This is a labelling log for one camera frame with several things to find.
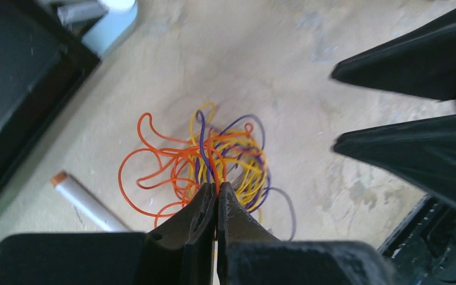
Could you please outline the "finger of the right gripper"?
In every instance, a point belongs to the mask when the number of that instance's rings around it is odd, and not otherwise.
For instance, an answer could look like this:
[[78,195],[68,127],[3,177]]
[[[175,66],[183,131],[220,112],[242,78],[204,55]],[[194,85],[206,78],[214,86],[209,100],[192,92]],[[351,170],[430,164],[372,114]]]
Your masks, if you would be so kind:
[[456,115],[348,132],[332,149],[391,172],[456,208]]
[[339,62],[331,78],[435,100],[456,99],[456,9]]

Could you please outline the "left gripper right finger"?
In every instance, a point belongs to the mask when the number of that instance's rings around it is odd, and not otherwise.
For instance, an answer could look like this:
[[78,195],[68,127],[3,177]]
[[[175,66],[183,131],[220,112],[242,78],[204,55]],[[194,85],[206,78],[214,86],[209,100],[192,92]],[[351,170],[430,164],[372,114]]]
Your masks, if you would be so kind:
[[230,183],[218,195],[220,284],[393,284],[391,264],[353,240],[282,241],[240,204]]

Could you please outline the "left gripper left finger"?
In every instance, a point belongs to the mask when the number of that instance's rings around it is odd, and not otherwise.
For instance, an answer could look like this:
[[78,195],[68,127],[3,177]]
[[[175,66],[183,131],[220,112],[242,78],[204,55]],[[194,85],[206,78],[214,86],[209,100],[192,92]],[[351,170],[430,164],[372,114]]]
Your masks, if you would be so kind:
[[217,192],[205,183],[191,202],[146,233],[138,284],[212,284]]

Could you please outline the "black plastic bin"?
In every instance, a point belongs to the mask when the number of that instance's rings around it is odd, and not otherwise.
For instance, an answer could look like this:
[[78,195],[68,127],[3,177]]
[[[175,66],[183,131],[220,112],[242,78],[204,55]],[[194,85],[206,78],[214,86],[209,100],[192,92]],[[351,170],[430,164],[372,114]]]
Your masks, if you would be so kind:
[[38,1],[0,1],[0,193],[99,62]]

